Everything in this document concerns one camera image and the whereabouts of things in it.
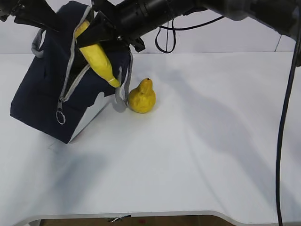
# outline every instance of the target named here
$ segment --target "black wire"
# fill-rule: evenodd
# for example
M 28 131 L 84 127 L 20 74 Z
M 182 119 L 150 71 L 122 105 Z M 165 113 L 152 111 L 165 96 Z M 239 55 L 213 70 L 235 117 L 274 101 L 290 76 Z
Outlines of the black wire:
M 283 226 L 282 223 L 282 215 L 281 215 L 281 203 L 280 203 L 280 163 L 281 163 L 281 151 L 282 151 L 282 141 L 283 141 L 283 132 L 285 127 L 285 120 L 287 115 L 288 104 L 290 101 L 290 96 L 293 87 L 293 80 L 295 77 L 295 71 L 297 66 L 297 58 L 300 54 L 300 46 L 301 46 L 301 0 L 298 0 L 298 7 L 299 7 L 299 25 L 298 25 L 298 35 L 295 50 L 293 53 L 293 60 L 292 66 L 288 78 L 288 84 L 285 93 L 285 99 L 283 103 L 283 109 L 281 113 L 281 120 L 279 125 L 279 132 L 278 132 L 278 141 L 277 141 L 277 155 L 276 155 L 276 206 L 277 206 L 277 216 L 278 216 L 278 223 L 279 226 Z
M 216 18 L 216 19 L 214 19 L 214 20 L 208 21 L 208 22 L 206 22 L 206 23 L 204 23 L 204 24 L 199 24 L 199 25 L 192 26 L 192 27 L 170 28 L 170 27 L 160 26 L 160 28 L 166 29 L 166 30 L 170 30 L 170 31 L 175 30 L 175 31 L 177 31 L 177 32 L 179 32 L 179 31 L 188 31 L 188 30 L 192 30 L 192 29 L 196 29 L 196 28 L 199 28 L 199 27 L 203 27 L 203 26 L 212 24 L 212 23 L 214 23 L 214 22 L 216 22 L 216 21 L 219 21 L 219 20 L 221 20 L 221 19 L 223 19 L 223 18 L 225 18 L 225 17 L 224 17 L 224 16 L 221 16 L 221 17 Z
M 173 21 L 172 21 L 172 25 L 171 25 L 171 26 L 172 26 L 172 28 L 174 28 L 174 19 L 173 19 Z M 162 49 L 162 48 L 159 46 L 159 43 L 158 43 L 158 37 L 159 37 L 159 35 L 160 35 L 160 33 L 161 33 L 161 27 L 159 27 L 159 32 L 158 32 L 158 34 L 157 34 L 157 36 L 156 36 L 156 38 L 155 38 L 155 45 L 156 45 L 157 49 L 160 50 L 162 53 L 166 53 L 166 54 L 172 53 L 172 52 L 174 51 L 175 47 L 176 47 L 176 44 L 177 44 L 176 31 L 175 31 L 175 30 L 172 30 L 172 31 L 173 31 L 173 37 L 174 37 L 174 45 L 173 45 L 172 50 L 167 51 L 167 50 Z
M 199 25 L 192 26 L 192 27 L 185 27 L 185 28 L 175 28 L 175 27 L 174 27 L 174 19 L 173 19 L 173 21 L 172 21 L 172 27 L 171 27 L 171 28 L 165 27 L 165 26 L 160 26 L 160 27 L 159 27 L 159 32 L 158 32 L 158 34 L 157 34 L 157 36 L 156 36 L 156 38 L 155 38 L 155 45 L 156 45 L 157 49 L 160 50 L 162 53 L 166 53 L 166 54 L 172 53 L 172 52 L 174 51 L 175 47 L 176 47 L 176 41 L 177 41 L 177 40 L 176 40 L 176 31 L 187 31 L 187 30 L 192 30 L 192 29 L 200 28 L 200 27 L 203 27 L 203 26 L 212 24 L 212 23 L 214 23 L 214 22 L 216 22 L 216 21 L 219 21 L 219 20 L 221 20 L 221 19 L 223 19 L 223 18 L 224 18 L 224 16 L 221 16 L 221 17 L 219 17 L 219 18 L 216 18 L 216 19 L 214 19 L 214 20 L 208 21 L 208 22 L 206 22 L 206 23 L 199 24 Z M 159 43 L 158 43 L 158 37 L 159 37 L 159 35 L 160 35 L 160 33 L 161 33 L 161 29 L 165 29 L 165 30 L 168 30 L 168 31 L 173 31 L 174 44 L 173 44 L 173 48 L 172 48 L 171 51 L 168 51 L 167 49 L 166 49 L 166 50 L 163 50 L 163 49 L 159 46 Z

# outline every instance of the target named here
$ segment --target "zipper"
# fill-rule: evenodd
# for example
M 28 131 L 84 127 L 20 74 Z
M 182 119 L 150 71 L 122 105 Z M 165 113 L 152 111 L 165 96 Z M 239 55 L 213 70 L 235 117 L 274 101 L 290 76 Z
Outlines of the zipper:
M 80 79 L 76 78 L 75 81 L 78 81 L 76 85 L 74 85 L 74 83 L 71 85 L 70 89 L 68 90 L 68 93 L 65 95 L 65 92 L 66 92 L 66 89 L 67 89 L 67 85 L 68 85 L 68 80 L 69 80 L 69 76 L 70 76 L 70 71 L 71 71 L 71 68 L 72 68 L 72 64 L 73 64 L 73 61 L 74 61 L 74 55 L 75 55 L 75 42 L 76 42 L 76 39 L 75 39 L 75 32 L 77 31 L 77 29 L 79 28 L 79 26 L 85 21 L 86 17 L 88 16 L 88 14 L 90 13 L 91 11 L 91 7 L 87 7 L 86 10 L 85 10 L 85 13 L 83 15 L 83 17 L 81 18 L 79 24 L 76 26 L 76 28 L 74 29 L 73 31 L 73 39 L 72 39 L 72 43 L 71 43 L 71 55 L 70 55 L 70 59 L 69 59 L 69 62 L 67 64 L 67 70 L 66 70 L 66 77 L 65 77 L 65 81 L 64 81 L 64 85 L 63 85 L 63 89 L 62 89 L 62 92 L 60 94 L 60 97 L 58 99 L 58 103 L 57 103 L 57 111 L 56 111 L 56 120 L 58 121 L 58 123 L 60 123 L 61 125 L 64 125 L 66 123 L 66 117 L 63 113 L 63 103 L 66 102 L 67 100 L 65 99 L 65 96 L 68 97 L 68 99 L 70 98 L 71 94 L 73 93 L 73 91 L 75 90 L 76 86 L 78 85 L 78 83 L 80 82 L 80 80 L 82 79 L 83 75 L 87 72 L 87 70 L 89 68 L 84 68 L 82 70 L 82 72 L 85 70 L 84 73 L 80 73 L 78 75 L 78 77 L 81 76 Z
M 59 98 L 58 103 L 57 103 L 56 120 L 61 125 L 64 125 L 66 123 L 66 117 L 63 113 L 63 103 L 67 102 L 70 99 L 71 95 L 74 93 L 74 90 L 78 86 L 79 82 L 81 81 L 81 79 L 84 77 L 84 75 L 90 68 L 91 68 L 90 65 L 86 65 L 84 67 L 84 69 L 78 74 L 78 76 L 76 77 L 76 79 L 74 80 L 72 85 L 70 86 L 66 95 Z

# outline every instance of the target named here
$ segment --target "yellow banana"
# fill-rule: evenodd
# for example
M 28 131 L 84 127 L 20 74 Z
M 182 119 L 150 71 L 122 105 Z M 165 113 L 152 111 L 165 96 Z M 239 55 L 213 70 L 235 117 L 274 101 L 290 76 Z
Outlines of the yellow banana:
M 89 26 L 90 22 L 85 20 L 76 30 L 75 37 L 78 38 Z M 100 44 L 80 48 L 80 51 L 96 74 L 106 80 L 111 86 L 115 88 L 120 87 L 119 81 L 113 76 L 111 63 Z

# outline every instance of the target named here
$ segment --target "navy blue bag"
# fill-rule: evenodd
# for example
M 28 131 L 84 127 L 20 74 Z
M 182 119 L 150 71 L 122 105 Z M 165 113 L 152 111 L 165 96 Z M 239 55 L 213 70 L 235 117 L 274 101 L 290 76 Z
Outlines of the navy blue bag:
M 113 88 L 99 77 L 76 46 L 74 31 L 85 19 L 93 19 L 91 7 L 71 1 L 57 14 L 65 22 L 65 30 L 47 31 L 41 47 L 43 31 L 39 31 L 33 43 L 36 57 L 12 101 L 10 115 L 69 143 L 94 119 L 112 95 L 116 94 L 117 102 L 126 106 L 119 97 L 120 88 Z M 130 49 L 125 45 L 114 48 L 103 45 L 103 48 L 114 77 L 121 84 L 125 83 L 127 98 L 133 60 Z

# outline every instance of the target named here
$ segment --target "bag handle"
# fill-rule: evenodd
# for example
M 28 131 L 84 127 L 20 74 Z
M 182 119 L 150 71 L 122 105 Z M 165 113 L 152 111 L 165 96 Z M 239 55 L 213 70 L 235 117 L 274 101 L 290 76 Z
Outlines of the bag handle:
M 123 107 L 122 111 L 125 111 L 127 109 L 127 99 L 128 99 L 129 88 L 130 88 L 130 83 L 131 83 L 131 79 L 132 79 L 132 70 L 133 70 L 133 54 L 130 52 L 130 64 L 128 66 L 127 81 L 124 84 L 125 98 L 122 99 L 120 96 L 121 87 L 116 88 L 116 91 L 115 91 L 116 102 L 119 106 Z M 122 82 L 122 67 L 119 68 L 118 81 L 120 83 Z
M 32 41 L 32 53 L 37 57 L 37 58 L 43 58 L 44 56 L 44 51 L 40 50 L 41 42 L 42 42 L 42 35 L 44 33 L 44 29 L 39 29 L 36 37 Z

